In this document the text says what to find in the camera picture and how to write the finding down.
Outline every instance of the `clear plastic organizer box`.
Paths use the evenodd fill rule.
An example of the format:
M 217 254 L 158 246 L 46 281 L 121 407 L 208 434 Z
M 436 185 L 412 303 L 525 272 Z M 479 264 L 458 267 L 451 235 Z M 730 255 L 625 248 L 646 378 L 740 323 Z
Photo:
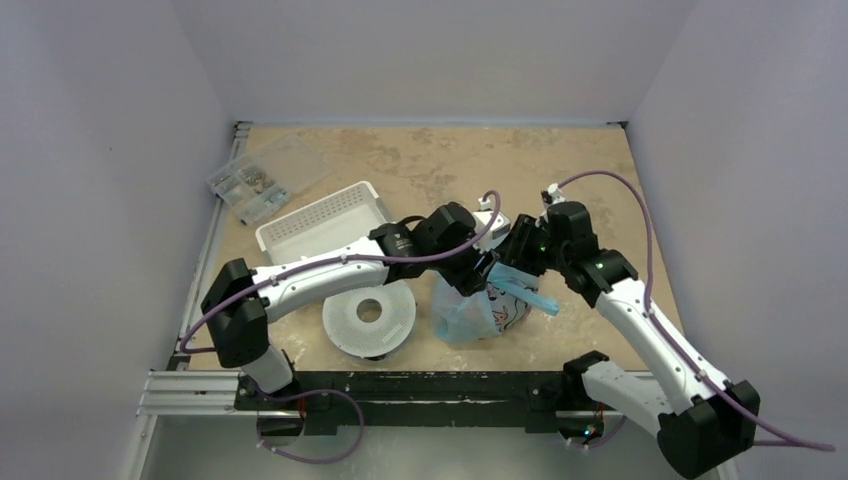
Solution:
M 327 159 L 297 135 L 285 135 L 227 162 L 207 182 L 248 225 L 270 217 L 332 172 Z

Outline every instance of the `white plastic container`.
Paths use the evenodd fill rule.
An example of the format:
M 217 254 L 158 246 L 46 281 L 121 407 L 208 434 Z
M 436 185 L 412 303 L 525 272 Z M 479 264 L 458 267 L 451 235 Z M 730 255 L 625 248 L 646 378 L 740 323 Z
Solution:
M 248 225 L 273 215 L 332 171 L 297 135 L 285 135 L 227 162 L 207 182 Z
M 374 187 L 362 181 L 262 225 L 256 241 L 278 265 L 344 247 L 389 221 Z

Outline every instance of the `clear plastic bag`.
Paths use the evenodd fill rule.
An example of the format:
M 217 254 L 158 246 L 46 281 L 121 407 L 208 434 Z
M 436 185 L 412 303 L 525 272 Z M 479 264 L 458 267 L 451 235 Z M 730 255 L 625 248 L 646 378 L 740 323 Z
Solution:
M 536 293 L 539 277 L 500 263 L 492 267 L 486 289 L 463 297 L 442 277 L 433 291 L 432 320 L 436 337 L 461 344 L 502 335 L 523 320 L 531 307 L 559 313 L 555 301 Z

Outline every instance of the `metal frame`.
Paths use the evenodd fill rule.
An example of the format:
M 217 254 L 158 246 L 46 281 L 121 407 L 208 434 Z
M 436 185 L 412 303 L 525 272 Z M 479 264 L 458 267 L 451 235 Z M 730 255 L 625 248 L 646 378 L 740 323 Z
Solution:
M 253 122 L 237 122 L 234 126 L 233 144 L 228 160 L 233 160 L 244 152 Z M 215 258 L 220 246 L 224 226 L 226 225 L 227 205 L 218 199 L 210 221 L 206 238 L 201 247 L 197 267 L 180 325 L 180 335 L 175 342 L 174 353 L 191 322 L 200 318 L 200 302 L 203 292 L 208 290 L 213 279 Z M 255 416 L 257 418 L 299 418 L 296 411 L 250 411 L 236 410 L 233 403 L 238 393 L 238 372 L 235 371 L 179 371 L 188 357 L 174 355 L 169 362 L 169 370 L 152 371 L 144 384 L 141 399 L 136 411 L 136 423 L 133 428 L 129 448 L 122 463 L 118 478 L 121 480 L 141 480 L 148 455 L 154 449 L 161 432 L 160 417 L 191 416 Z M 659 388 L 650 372 L 630 372 L 640 380 L 652 382 Z M 558 419 L 591 418 L 595 412 L 586 410 L 557 411 Z M 620 417 L 615 411 L 605 413 L 608 417 Z M 737 480 L 739 478 L 735 461 L 731 460 L 711 472 L 710 478 L 719 480 Z

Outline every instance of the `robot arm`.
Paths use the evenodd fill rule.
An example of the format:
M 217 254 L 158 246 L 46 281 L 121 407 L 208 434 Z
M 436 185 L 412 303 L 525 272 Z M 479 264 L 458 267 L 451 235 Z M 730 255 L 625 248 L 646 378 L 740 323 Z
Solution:
M 411 230 L 403 223 L 385 224 L 350 245 L 286 265 L 248 269 L 243 259 L 227 263 L 201 303 L 204 314 L 245 288 L 267 285 L 207 322 L 218 361 L 225 368 L 240 368 L 262 391 L 283 395 L 294 372 L 283 352 L 271 345 L 268 323 L 327 297 L 416 278 L 426 270 L 439 272 L 463 295 L 482 290 L 495 263 L 490 250 L 510 226 L 509 219 L 491 207 L 481 199 L 481 210 L 472 214 L 450 203 Z M 484 230 L 473 248 L 440 255 Z
M 519 216 L 499 247 L 500 261 L 528 273 L 557 271 L 566 285 L 627 339 L 657 380 L 656 386 L 593 352 L 566 364 L 577 392 L 610 405 L 656 436 L 678 473 L 697 477 L 753 445 L 756 425 L 701 381 L 709 377 L 753 414 L 760 399 L 748 382 L 732 384 L 704 359 L 654 302 L 646 310 L 645 284 L 615 250 L 600 248 L 589 213 L 561 194 L 542 193 L 545 215 Z M 697 363 L 693 371 L 682 354 Z

